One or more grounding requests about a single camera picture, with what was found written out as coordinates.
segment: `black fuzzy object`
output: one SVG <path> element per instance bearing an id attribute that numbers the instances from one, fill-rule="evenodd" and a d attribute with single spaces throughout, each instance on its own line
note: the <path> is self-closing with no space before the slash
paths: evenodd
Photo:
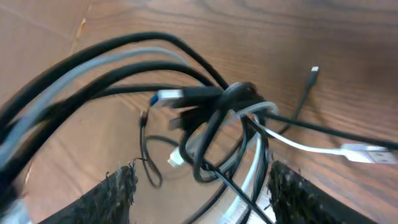
<path id="1" fill-rule="evenodd" d="M 375 223 L 337 201 L 277 161 L 272 165 L 268 188 L 277 224 L 282 223 Z"/>
<path id="2" fill-rule="evenodd" d="M 137 181 L 134 164 L 107 173 L 104 181 L 40 224 L 127 224 Z"/>

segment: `white usb plug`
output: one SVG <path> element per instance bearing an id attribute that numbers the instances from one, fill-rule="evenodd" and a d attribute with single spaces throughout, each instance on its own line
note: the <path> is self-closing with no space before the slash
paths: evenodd
<path id="1" fill-rule="evenodd" d="M 343 144 L 340 151 L 349 161 L 353 162 L 398 164 L 398 159 L 394 153 L 381 146 Z"/>
<path id="2" fill-rule="evenodd" d="M 181 157 L 179 147 L 173 150 L 173 152 L 170 154 L 170 159 L 168 159 L 167 162 L 169 162 L 169 164 L 174 168 L 178 168 L 185 163 L 184 159 Z"/>

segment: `usb connector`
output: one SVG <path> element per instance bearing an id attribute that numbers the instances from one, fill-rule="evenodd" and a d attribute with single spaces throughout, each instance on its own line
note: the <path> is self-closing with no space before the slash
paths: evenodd
<path id="1" fill-rule="evenodd" d="M 398 164 L 394 153 L 385 147 L 366 144 L 343 144 L 340 149 L 349 161 L 378 164 Z"/>
<path id="2" fill-rule="evenodd" d="M 223 91 L 215 86 L 186 87 L 180 90 L 159 90 L 151 99 L 150 105 L 155 107 L 169 106 L 185 108 L 205 105 L 218 99 Z"/>

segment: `wooden surface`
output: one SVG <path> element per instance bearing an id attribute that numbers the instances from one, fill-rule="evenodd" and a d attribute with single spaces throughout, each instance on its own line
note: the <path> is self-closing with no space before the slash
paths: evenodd
<path id="1" fill-rule="evenodd" d="M 115 36 L 159 30 L 181 37 L 228 83 L 254 82 L 283 116 L 293 113 L 310 68 L 319 65 L 318 83 L 300 119 L 398 140 L 398 2 L 393 0 L 0 0 L 0 28 L 0 103 L 72 52 Z M 174 49 L 162 42 L 140 45 Z M 98 68 L 62 95 L 72 94 L 110 68 L 152 58 L 162 57 L 145 56 Z M 165 72 L 123 82 L 195 83 Z M 87 192 L 104 179 L 106 171 L 113 172 L 119 161 L 126 164 L 139 155 L 137 120 L 148 97 L 138 94 L 92 102 L 47 141 L 33 161 L 25 188 L 33 221 Z M 170 115 L 167 110 L 151 114 L 148 132 L 179 139 L 178 132 L 167 131 Z M 221 135 L 213 156 L 227 150 L 238 136 L 237 130 Z M 286 136 L 320 147 L 347 142 L 300 128 Z M 166 160 L 171 148 L 155 143 L 149 147 L 156 163 L 171 177 L 162 189 L 153 189 L 138 164 L 140 179 L 132 222 L 179 223 L 218 184 L 198 185 L 188 167 L 177 171 L 169 167 Z M 276 159 L 299 170 L 338 200 L 379 223 L 396 223 L 397 167 L 302 152 L 277 141 L 271 142 L 271 148 Z M 244 178 L 251 158 L 252 152 L 237 180 Z M 203 223 L 215 223 L 232 198 L 233 194 L 227 194 Z"/>

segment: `gray cable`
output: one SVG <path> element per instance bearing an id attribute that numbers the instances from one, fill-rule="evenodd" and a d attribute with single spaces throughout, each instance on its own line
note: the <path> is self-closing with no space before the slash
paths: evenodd
<path id="1" fill-rule="evenodd" d="M 52 85 L 50 85 L 38 97 L 37 101 L 34 102 L 32 107 L 29 108 L 28 112 L 14 126 L 10 134 L 5 139 L 4 143 L 0 146 L 0 169 L 3 169 L 6 163 L 16 153 L 16 148 L 19 144 L 21 137 L 23 137 L 24 133 L 31 126 L 34 125 L 35 120 L 37 119 L 37 117 L 40 116 L 41 112 L 43 112 L 43 109 L 47 107 L 49 103 L 75 78 L 81 76 L 82 74 L 88 72 L 95 67 L 117 62 L 124 58 L 133 57 L 141 54 L 164 54 L 174 58 L 175 60 L 178 60 L 182 64 L 189 65 L 184 58 L 172 52 L 171 50 L 163 49 L 161 47 L 142 47 L 119 54 L 96 57 L 75 67 L 74 69 L 64 74 Z"/>

